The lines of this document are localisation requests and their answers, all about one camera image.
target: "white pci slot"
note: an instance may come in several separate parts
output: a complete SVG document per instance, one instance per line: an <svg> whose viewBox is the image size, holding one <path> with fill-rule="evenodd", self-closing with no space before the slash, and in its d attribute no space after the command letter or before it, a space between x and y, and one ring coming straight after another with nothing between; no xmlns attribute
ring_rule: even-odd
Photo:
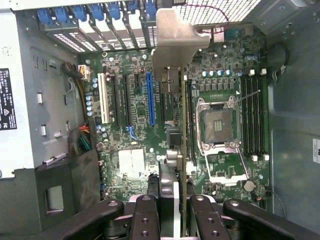
<svg viewBox="0 0 320 240"><path fill-rule="evenodd" d="M108 92L106 87L105 75L98 73L98 84L99 84L99 97L101 107L101 122L103 124L109 123L109 101Z"/></svg>

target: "green circuit board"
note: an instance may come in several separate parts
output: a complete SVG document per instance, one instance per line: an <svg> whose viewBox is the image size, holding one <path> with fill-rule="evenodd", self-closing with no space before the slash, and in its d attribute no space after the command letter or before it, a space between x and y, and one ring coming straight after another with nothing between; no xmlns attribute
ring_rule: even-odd
<svg viewBox="0 0 320 240"><path fill-rule="evenodd" d="M254 35L246 35L244 29L234 29L233 35L225 42L212 42L207 49L197 52L184 69L188 89L182 91L188 92L189 102L187 175L192 179L197 194L208 194L219 200L251 200L252 195L243 189L240 181L234 186L210 183L205 159L195 137L195 109L199 98L212 103L227 101L230 96L239 100L258 88L261 91L259 94L237 103L238 118L232 120L232 125L237 129L233 129L233 135L241 141L250 179L256 184L256 195L259 196L269 185L269 161L262 157L269 153L267 80L260 76L260 70L266 62L262 51L264 48L265 37L258 30L254 31ZM151 51L108 52L104 57L100 53L87 54L82 58L83 64L86 61L90 62L91 78L98 78L98 74L104 73L108 110L112 112L109 123L102 123L100 86L94 87L94 82L86 82L86 94L91 96L92 102L91 117L99 125L96 142L101 161L101 181L105 185L103 197L127 201L132 195L147 192L148 176L158 172L158 161L164 161L169 147L166 127L181 125L181 95L163 93L160 84L153 79L155 116L151 125L146 81L146 74L152 72ZM252 69L255 75L249 77ZM252 108L248 107L255 104L260 104L257 126L255 121L250 122L253 113ZM128 126L133 127L134 137ZM258 138L258 134L248 136L248 128L252 126L259 131L262 144L253 150L243 144L252 145ZM251 159L255 152L258 161ZM126 170L124 164L135 154L139 155L138 159L142 159L144 166L140 164ZM237 153L219 152L209 155L208 161L212 176L230 178L244 174Z"/></svg>

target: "blue pcie slot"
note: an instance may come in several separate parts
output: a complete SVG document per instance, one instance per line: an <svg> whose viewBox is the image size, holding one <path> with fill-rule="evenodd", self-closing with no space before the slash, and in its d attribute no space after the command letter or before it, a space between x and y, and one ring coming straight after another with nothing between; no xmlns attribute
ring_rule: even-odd
<svg viewBox="0 0 320 240"><path fill-rule="evenodd" d="M148 94L149 106L149 124L156 125L155 100L154 100L154 83L152 81L152 72L146 73L146 90Z"/></svg>

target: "motherboard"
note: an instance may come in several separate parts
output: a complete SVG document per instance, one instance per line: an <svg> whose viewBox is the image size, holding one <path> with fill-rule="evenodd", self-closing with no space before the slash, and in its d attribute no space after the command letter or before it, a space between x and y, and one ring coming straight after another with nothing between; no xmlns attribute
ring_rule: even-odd
<svg viewBox="0 0 320 240"><path fill-rule="evenodd" d="M265 36L241 27L230 33L199 49L183 71L186 175L195 193L217 202L254 202L270 175ZM147 192L165 161L167 129L182 127L182 95L163 91L149 50L87 54L82 63L91 71L86 105L96 124L101 197L126 202ZM237 180L245 174L241 157L250 181Z"/></svg>

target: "red wire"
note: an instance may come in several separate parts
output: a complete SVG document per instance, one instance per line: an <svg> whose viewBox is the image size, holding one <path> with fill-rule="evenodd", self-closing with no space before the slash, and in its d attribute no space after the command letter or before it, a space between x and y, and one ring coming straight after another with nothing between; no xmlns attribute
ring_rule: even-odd
<svg viewBox="0 0 320 240"><path fill-rule="evenodd" d="M220 34L220 33L224 33L227 28L229 27L229 18L227 17L227 15L225 14L224 11L222 11L220 8L215 7L215 6L209 6L209 5L193 5L193 4L185 4L185 6L190 6L190 7L199 7L199 8L210 8L210 9L215 9L217 11L219 11L220 13L222 13L222 15L224 16L225 20L226 20L226 27L223 28L223 30L221 31L217 31L217 32L213 32L213 34Z"/></svg>

